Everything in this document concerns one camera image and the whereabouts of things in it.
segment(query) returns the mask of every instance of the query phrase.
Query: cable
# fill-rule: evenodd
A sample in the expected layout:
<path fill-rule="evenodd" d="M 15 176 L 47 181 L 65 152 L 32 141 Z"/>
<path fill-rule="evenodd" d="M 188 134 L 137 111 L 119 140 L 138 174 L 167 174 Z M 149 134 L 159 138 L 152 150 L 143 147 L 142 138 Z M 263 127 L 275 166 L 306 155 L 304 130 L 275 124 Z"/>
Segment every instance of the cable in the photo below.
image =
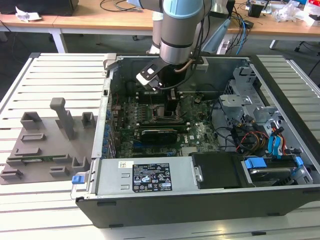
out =
<path fill-rule="evenodd" d="M 179 73 L 182 73 L 184 72 L 185 70 L 187 70 L 187 68 L 194 62 L 193 59 L 190 59 L 182 68 L 180 69 L 175 69 L 174 72 L 176 74 L 179 74 Z"/>
<path fill-rule="evenodd" d="M 232 50 L 233 50 L 233 48 L 234 47 L 236 47 L 236 46 L 240 46 L 239 44 L 240 44 L 240 42 L 241 42 L 241 40 L 242 40 L 242 45 L 241 45 L 241 48 L 240 48 L 240 50 L 242 49 L 242 47 L 243 47 L 243 45 L 247 42 L 247 40 L 248 40 L 248 35 L 250 34 L 250 31 L 251 31 L 251 29 L 247 29 L 245 26 L 245 24 L 244 24 L 244 19 L 243 19 L 243 17 L 237 12 L 237 9 L 236 9 L 236 7 L 234 6 L 234 11 L 233 11 L 233 13 L 236 15 L 236 16 L 231 16 L 230 18 L 231 19 L 235 19 L 236 21 L 237 21 L 237 23 L 238 23 L 238 25 L 239 25 L 239 31 L 238 31 L 238 33 L 237 33 L 237 35 L 233 38 L 233 40 L 232 40 L 232 42 L 231 42 L 231 44 L 230 44 L 230 46 L 228 47 L 228 49 L 226 50 L 226 52 L 225 53 L 228 53 L 229 51 L 229 53 L 231 54 L 232 53 Z"/>
<path fill-rule="evenodd" d="M 119 4 L 119 3 L 122 3 L 122 2 L 125 2 L 126 0 L 121 0 L 121 1 L 118 1 L 115 3 L 115 5 Z M 114 12 L 114 13 L 118 13 L 118 12 L 127 12 L 127 11 L 130 11 L 132 9 L 135 9 L 136 7 L 130 7 L 130 8 L 124 8 L 124 9 L 119 9 L 119 10 L 112 10 L 112 9 L 108 9 L 108 8 L 104 8 L 103 7 L 103 4 L 107 3 L 107 2 L 110 2 L 110 0 L 102 0 L 100 2 L 100 8 L 102 8 L 103 10 L 106 10 L 108 12 Z"/>
<path fill-rule="evenodd" d="M 4 24 L 3 21 L 0 20 L 0 23 L 1 23 L 10 33 L 12 33 L 12 31 Z M 27 49 L 27 50 L 29 51 L 29 53 L 31 53 L 30 49 L 24 44 L 24 42 L 21 41 L 21 39 L 20 39 L 19 37 L 16 37 L 16 38 L 17 38 L 17 39 L 19 40 L 19 42 L 25 47 L 25 49 Z"/>
<path fill-rule="evenodd" d="M 208 36 L 209 36 L 210 27 L 211 27 L 210 25 L 211 25 L 211 23 L 210 23 L 210 16 L 209 16 L 209 14 L 208 14 L 208 31 L 206 32 L 206 36 L 205 36 L 203 42 L 201 43 L 201 45 L 203 45 L 203 44 L 205 43 L 205 41 L 207 40 L 207 38 L 208 38 Z"/>
<path fill-rule="evenodd" d="M 305 45 L 305 43 L 302 43 L 302 45 L 303 45 L 306 49 L 309 49 L 309 50 L 312 51 L 312 52 L 315 51 L 315 50 L 312 50 L 311 48 L 307 47 L 307 46 Z"/>
<path fill-rule="evenodd" d="M 243 19 L 241 19 L 242 24 L 243 24 L 243 34 L 242 34 L 242 39 L 241 39 L 241 43 L 240 46 L 238 48 L 238 51 L 236 51 L 236 55 L 238 55 L 238 53 L 241 51 L 242 47 L 243 47 L 243 43 L 244 43 L 244 38 L 245 38 L 245 32 L 246 32 L 246 25 Z"/>
<path fill-rule="evenodd" d="M 117 9 L 119 9 L 119 10 L 124 10 L 124 11 L 128 11 L 128 12 L 138 12 L 138 13 L 142 13 L 142 12 L 143 12 L 141 9 L 137 9 L 137 8 L 128 9 L 128 8 L 124 8 L 124 7 L 121 7 L 121 6 L 118 5 L 119 3 L 122 3 L 122 2 L 124 2 L 124 1 L 125 1 L 125 0 L 115 2 L 115 0 L 112 0 L 113 5 L 114 5 Z"/>
<path fill-rule="evenodd" d="M 313 68 L 311 69 L 311 71 L 309 72 L 308 76 L 310 77 L 310 75 L 312 74 L 312 72 L 315 70 L 316 66 L 320 63 L 320 60 L 316 62 L 316 64 L 313 66 Z"/>

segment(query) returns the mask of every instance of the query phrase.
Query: electronic device on desk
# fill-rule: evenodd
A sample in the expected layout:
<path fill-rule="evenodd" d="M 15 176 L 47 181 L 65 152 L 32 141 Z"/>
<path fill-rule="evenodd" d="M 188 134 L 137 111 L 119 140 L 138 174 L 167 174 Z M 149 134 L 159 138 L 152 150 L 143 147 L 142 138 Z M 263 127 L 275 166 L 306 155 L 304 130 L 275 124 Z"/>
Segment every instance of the electronic device on desk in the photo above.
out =
<path fill-rule="evenodd" d="M 258 16 L 260 16 L 260 13 L 272 14 L 272 4 L 270 2 L 270 0 L 248 0 L 245 3 L 245 10 L 251 11 L 252 16 L 249 17 L 254 18 L 258 18 Z"/>
<path fill-rule="evenodd" d="M 72 16 L 79 0 L 0 0 L 1 14 L 15 14 L 16 7 L 27 13 Z"/>
<path fill-rule="evenodd" d="M 270 98 L 259 58 L 201 56 L 189 81 L 154 91 L 136 75 L 157 57 L 106 56 L 91 168 L 71 193 L 96 227 L 282 216 L 320 198 L 318 157 L 294 129 L 310 130 Z"/>
<path fill-rule="evenodd" d="M 259 18 L 261 11 L 265 8 L 264 4 L 252 3 L 248 10 L 248 16 L 252 18 Z"/>

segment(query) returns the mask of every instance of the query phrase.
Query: wooden desk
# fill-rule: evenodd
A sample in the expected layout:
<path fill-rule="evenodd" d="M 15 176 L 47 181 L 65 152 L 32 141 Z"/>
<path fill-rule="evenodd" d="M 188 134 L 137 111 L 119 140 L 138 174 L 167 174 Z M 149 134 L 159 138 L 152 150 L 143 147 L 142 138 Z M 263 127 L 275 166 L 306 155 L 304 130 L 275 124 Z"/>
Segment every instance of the wooden desk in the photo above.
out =
<path fill-rule="evenodd" d="M 55 28 L 111 29 L 111 30 L 145 30 L 152 31 L 152 11 L 111 12 L 100 7 L 101 0 L 79 0 L 72 17 L 58 16 L 53 23 Z M 132 5 L 121 3 L 124 8 Z M 106 9 L 117 10 L 112 2 L 103 4 Z"/>
<path fill-rule="evenodd" d="M 276 22 L 271 14 L 261 13 L 259 18 L 248 16 L 248 11 L 244 10 L 245 6 L 239 7 L 239 3 L 244 0 L 236 1 L 236 10 L 244 20 L 254 23 L 250 31 L 250 35 L 280 35 L 280 36 L 318 36 L 320 35 L 320 27 L 307 26 L 306 22 L 297 19 L 293 21 Z M 228 33 L 235 34 L 239 31 L 239 25 L 235 19 L 232 20 L 228 29 Z"/>
<path fill-rule="evenodd" d="M 0 20 L 7 27 L 23 27 L 23 28 L 53 28 L 56 15 L 42 15 L 41 20 L 24 22 L 19 20 L 14 14 L 0 14 Z"/>
<path fill-rule="evenodd" d="M 95 34 L 95 35 L 152 35 L 152 11 L 143 12 L 110 12 L 100 8 L 101 0 L 79 0 L 73 16 L 42 16 L 43 20 L 22 22 L 15 15 L 1 15 L 0 20 L 13 32 L 50 33 L 53 35 L 59 53 L 67 53 L 63 34 Z M 320 42 L 320 27 L 306 26 L 301 20 L 297 22 L 276 22 L 270 14 L 259 18 L 248 17 L 248 11 L 239 7 L 244 0 L 237 0 L 235 7 L 245 20 L 254 23 L 249 34 L 251 39 L 274 40 L 271 48 L 283 41 Z M 112 2 L 103 5 L 107 9 L 116 10 Z M 8 31 L 0 25 L 0 31 Z M 229 41 L 239 31 L 235 20 L 228 29 L 224 41 Z"/>
<path fill-rule="evenodd" d="M 320 27 L 318 26 L 307 26 L 307 24 L 297 19 L 296 22 L 284 21 L 276 22 L 271 14 L 261 14 L 259 18 L 249 17 L 248 11 L 244 10 L 245 6 L 240 4 L 244 0 L 236 0 L 236 10 L 242 16 L 244 20 L 253 22 L 253 28 L 250 31 L 248 38 L 250 39 L 261 39 L 261 40 L 272 40 L 270 49 L 274 49 L 277 42 L 281 41 L 320 41 Z M 230 41 L 235 34 L 239 32 L 239 25 L 235 19 L 231 20 L 231 24 L 228 28 L 227 34 L 225 35 L 220 47 L 219 54 L 225 53 L 226 42 Z"/>

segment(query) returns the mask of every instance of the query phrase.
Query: warning label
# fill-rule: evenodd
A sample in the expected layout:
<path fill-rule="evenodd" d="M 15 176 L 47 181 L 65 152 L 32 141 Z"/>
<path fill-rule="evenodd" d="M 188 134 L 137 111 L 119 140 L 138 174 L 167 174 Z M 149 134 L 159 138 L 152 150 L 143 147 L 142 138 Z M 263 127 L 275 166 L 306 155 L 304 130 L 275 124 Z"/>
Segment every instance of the warning label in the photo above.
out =
<path fill-rule="evenodd" d="M 132 172 L 135 193 L 172 191 L 169 163 L 134 164 Z"/>

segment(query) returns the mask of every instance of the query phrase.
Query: blue tab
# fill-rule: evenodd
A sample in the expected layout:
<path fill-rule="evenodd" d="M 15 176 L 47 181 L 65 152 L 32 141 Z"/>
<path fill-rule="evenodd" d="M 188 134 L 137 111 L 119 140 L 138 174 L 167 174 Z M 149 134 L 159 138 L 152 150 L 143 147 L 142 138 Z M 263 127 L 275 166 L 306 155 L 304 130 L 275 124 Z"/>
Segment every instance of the blue tab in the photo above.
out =
<path fill-rule="evenodd" d="M 270 153 L 270 154 L 272 154 L 272 148 L 273 148 L 273 145 L 274 145 L 274 139 L 275 139 L 275 137 L 274 136 L 270 136 L 270 138 L 269 138 L 269 142 L 268 142 L 268 152 Z"/>
<path fill-rule="evenodd" d="M 250 157 L 244 161 L 247 169 L 266 168 L 267 164 L 262 157 Z"/>
<path fill-rule="evenodd" d="M 295 161 L 296 161 L 296 164 L 298 164 L 299 167 L 301 167 L 304 164 L 304 161 L 302 161 L 301 157 L 299 157 L 299 156 L 295 157 Z"/>
<path fill-rule="evenodd" d="M 249 161 L 249 159 L 245 160 L 244 163 L 245 163 L 245 166 L 246 166 L 247 169 L 252 169 L 252 164 Z"/>
<path fill-rule="evenodd" d="M 72 184 L 85 184 L 85 176 L 76 175 L 72 177 Z"/>
<path fill-rule="evenodd" d="M 277 159 L 281 158 L 281 156 L 279 155 L 279 152 L 278 152 L 280 143 L 281 143 L 281 138 L 279 136 L 277 136 L 275 138 L 275 143 L 274 143 L 273 150 L 272 150 L 272 155 L 276 156 Z"/>

